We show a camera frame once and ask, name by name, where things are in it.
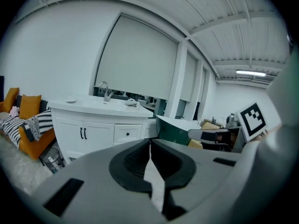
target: fluorescent light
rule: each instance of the fluorescent light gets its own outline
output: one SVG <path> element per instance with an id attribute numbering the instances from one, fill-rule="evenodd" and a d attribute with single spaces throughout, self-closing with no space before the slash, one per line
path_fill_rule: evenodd
<path id="1" fill-rule="evenodd" d="M 251 70 L 236 70 L 237 74 L 240 75 L 250 75 L 250 76 L 258 76 L 258 77 L 265 77 L 265 72 L 259 72 L 259 71 L 251 71 Z"/>

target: cabinet drawer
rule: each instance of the cabinet drawer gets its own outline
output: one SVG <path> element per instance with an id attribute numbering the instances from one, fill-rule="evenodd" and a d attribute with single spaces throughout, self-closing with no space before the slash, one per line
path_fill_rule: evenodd
<path id="1" fill-rule="evenodd" d="M 114 143 L 125 143 L 140 139 L 142 125 L 115 125 Z"/>

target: cabinet door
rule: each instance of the cabinet door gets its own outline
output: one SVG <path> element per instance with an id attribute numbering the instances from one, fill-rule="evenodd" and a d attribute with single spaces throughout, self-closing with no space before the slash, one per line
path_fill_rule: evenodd
<path id="1" fill-rule="evenodd" d="M 88 153 L 113 146 L 114 124 L 83 122 Z"/>
<path id="2" fill-rule="evenodd" d="M 57 118 L 59 134 L 57 141 L 61 151 L 71 158 L 78 158 L 86 154 L 85 140 L 83 137 L 83 122 Z"/>

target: orange pillow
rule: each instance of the orange pillow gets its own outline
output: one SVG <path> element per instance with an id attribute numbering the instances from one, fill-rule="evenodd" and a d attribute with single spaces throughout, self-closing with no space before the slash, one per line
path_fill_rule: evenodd
<path id="1" fill-rule="evenodd" d="M 22 95 L 20 105 L 20 118 L 29 119 L 39 114 L 39 106 L 41 105 L 42 96 L 26 96 Z"/>
<path id="2" fill-rule="evenodd" d="M 4 103 L 3 103 L 3 111 L 9 113 L 11 111 L 11 108 L 13 107 L 14 105 L 14 102 L 15 102 L 15 98 L 17 97 L 19 93 L 19 88 L 10 88 L 6 97 L 5 97 L 5 100 L 4 100 Z"/>

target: chrome faucet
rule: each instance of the chrome faucet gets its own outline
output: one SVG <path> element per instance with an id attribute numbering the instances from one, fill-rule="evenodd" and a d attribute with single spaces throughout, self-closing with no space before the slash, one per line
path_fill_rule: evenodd
<path id="1" fill-rule="evenodd" d="M 103 82 L 101 82 L 99 87 L 101 87 L 103 84 L 106 84 L 106 92 L 104 95 L 104 101 L 109 102 L 111 99 L 111 96 L 113 95 L 113 91 L 111 91 L 110 94 L 108 95 L 108 83 L 106 81 L 103 81 Z"/>

